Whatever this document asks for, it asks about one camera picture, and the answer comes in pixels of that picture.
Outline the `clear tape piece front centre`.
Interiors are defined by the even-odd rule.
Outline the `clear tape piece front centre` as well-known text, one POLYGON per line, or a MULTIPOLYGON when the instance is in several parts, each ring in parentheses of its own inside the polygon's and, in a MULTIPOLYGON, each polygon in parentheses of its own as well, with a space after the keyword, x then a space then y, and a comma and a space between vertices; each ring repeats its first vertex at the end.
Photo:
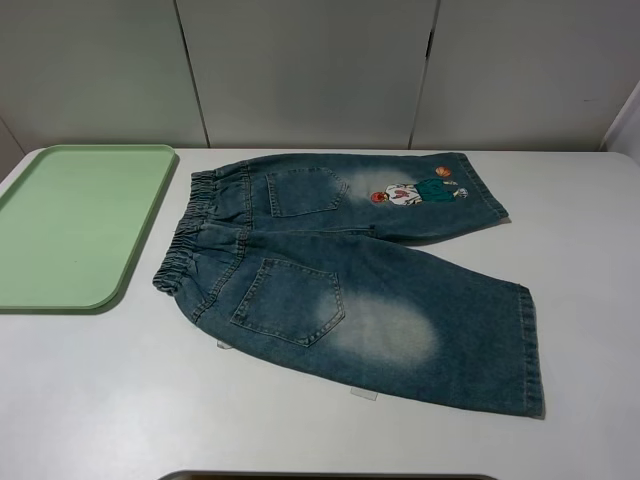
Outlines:
POLYGON ((350 393, 352 395, 354 395, 354 396, 357 396, 359 398, 366 399, 366 400, 369 400, 369 401, 376 401, 377 397, 378 397, 378 393, 377 392, 373 392, 373 391, 370 391, 370 390, 357 388, 357 387, 352 387, 350 389, 350 393))

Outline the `children's blue denim shorts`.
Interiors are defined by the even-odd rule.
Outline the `children's blue denim shorts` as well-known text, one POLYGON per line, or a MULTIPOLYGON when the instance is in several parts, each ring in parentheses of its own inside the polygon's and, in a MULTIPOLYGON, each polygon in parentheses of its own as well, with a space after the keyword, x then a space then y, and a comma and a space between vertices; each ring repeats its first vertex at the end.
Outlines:
POLYGON ((540 418, 529 290, 419 250, 504 206, 461 153, 289 153, 191 177, 154 276, 222 343, 351 387, 540 418))

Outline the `light green plastic tray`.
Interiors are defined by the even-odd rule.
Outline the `light green plastic tray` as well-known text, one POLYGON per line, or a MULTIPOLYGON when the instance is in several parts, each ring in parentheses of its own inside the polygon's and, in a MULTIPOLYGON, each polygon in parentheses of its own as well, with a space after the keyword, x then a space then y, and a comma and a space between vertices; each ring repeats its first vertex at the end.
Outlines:
POLYGON ((93 311, 110 302, 176 163, 166 145, 38 152, 1 196, 1 309, 93 311))

